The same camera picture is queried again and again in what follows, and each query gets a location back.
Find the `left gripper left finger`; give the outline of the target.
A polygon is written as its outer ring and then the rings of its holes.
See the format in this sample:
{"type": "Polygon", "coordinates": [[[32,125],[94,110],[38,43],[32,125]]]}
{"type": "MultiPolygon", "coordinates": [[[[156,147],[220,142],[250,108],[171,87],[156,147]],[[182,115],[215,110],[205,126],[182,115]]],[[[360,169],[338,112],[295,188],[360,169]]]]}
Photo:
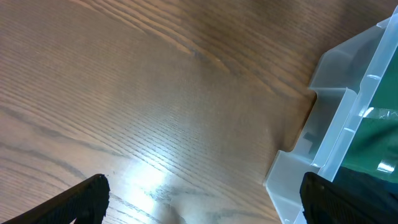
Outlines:
{"type": "Polygon", "coordinates": [[[109,193],[105,175],[95,174],[4,224],[101,224],[109,193]]]}

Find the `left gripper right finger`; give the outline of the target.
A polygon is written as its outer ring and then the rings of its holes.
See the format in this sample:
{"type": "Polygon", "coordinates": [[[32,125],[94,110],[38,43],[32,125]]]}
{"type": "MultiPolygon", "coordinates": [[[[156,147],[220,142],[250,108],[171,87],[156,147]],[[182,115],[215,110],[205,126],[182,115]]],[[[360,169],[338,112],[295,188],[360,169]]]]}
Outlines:
{"type": "Polygon", "coordinates": [[[309,224],[397,223],[397,216],[364,212],[350,193],[313,172],[305,173],[300,198],[302,214],[309,224]]]}

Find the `dark green garment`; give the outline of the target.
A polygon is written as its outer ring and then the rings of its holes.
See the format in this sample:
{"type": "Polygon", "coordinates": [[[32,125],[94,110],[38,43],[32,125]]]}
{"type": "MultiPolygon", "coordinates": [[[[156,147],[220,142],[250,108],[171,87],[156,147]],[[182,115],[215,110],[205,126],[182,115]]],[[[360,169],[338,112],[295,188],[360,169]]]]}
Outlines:
{"type": "Polygon", "coordinates": [[[397,183],[397,57],[369,104],[342,166],[397,183]]]}

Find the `black garment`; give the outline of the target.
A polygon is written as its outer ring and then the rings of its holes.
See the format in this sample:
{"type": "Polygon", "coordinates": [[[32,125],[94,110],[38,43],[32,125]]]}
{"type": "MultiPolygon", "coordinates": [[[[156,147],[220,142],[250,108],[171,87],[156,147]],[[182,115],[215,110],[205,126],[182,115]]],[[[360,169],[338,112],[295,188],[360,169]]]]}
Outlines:
{"type": "Polygon", "coordinates": [[[397,216],[397,183],[345,167],[333,183],[350,193],[364,212],[397,216]]]}

